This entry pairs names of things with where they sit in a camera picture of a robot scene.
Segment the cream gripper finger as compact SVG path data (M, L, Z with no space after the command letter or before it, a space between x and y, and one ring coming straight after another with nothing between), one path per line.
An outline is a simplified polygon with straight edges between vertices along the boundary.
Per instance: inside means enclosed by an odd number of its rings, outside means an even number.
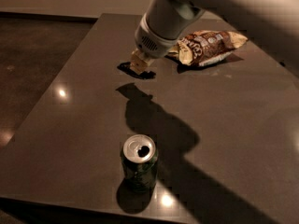
M131 68L137 73L141 73L143 71L149 71L149 67L155 61L154 58L150 57L145 52L135 49L131 54Z

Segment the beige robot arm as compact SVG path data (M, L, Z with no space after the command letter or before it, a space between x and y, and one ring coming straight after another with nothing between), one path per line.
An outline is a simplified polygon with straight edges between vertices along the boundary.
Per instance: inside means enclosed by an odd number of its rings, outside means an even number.
M299 0L152 0L135 31L136 47L152 58L165 56L206 11L299 76Z

